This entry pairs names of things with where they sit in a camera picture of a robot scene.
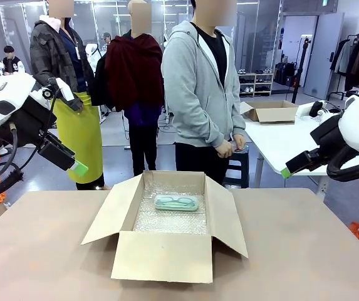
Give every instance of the table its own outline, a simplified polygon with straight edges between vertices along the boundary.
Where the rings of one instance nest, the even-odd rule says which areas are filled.
[[[310,190],[232,192],[249,259],[214,240],[212,285],[112,280],[117,236],[80,245],[108,192],[27,193],[0,218],[0,301],[359,300],[359,241]]]
[[[317,148],[310,133],[319,123],[314,120],[296,120],[294,124],[261,124],[246,120],[246,133],[259,150],[254,187],[259,188],[264,160],[274,172],[281,174],[286,163],[303,151]],[[344,167],[359,164],[359,156],[347,162]],[[326,173],[327,166],[321,166],[315,171],[307,169],[296,173],[295,176],[319,176],[317,195],[324,201],[330,178]]]

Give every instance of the purple garment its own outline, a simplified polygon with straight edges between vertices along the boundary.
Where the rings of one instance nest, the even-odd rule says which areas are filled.
[[[161,115],[162,107],[160,105],[144,105],[142,103],[135,103],[128,110],[125,110],[123,114],[128,119],[130,125],[156,125]]]

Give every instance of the open cardboard box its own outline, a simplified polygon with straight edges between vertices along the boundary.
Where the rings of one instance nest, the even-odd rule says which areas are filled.
[[[203,195],[206,235],[133,231],[146,185]],[[82,245],[119,234],[112,279],[212,283],[212,239],[247,258],[232,193],[202,172],[144,172],[113,187]]]
[[[298,106],[282,102],[241,102],[241,114],[259,122],[294,122]]]

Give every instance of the black stool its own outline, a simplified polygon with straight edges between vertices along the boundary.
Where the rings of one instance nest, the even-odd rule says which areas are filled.
[[[241,178],[235,179],[233,177],[225,177],[224,185],[237,185],[242,188],[249,187],[249,147],[245,148],[241,152],[235,152],[229,160],[239,161],[241,163],[238,165],[229,165],[228,169],[233,171],[241,171]]]

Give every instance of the dark red sweater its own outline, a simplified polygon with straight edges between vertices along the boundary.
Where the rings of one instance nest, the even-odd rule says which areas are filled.
[[[152,36],[142,34],[134,40],[115,37],[108,46],[105,69],[118,112],[129,109],[135,102],[164,104],[161,62],[161,48]]]

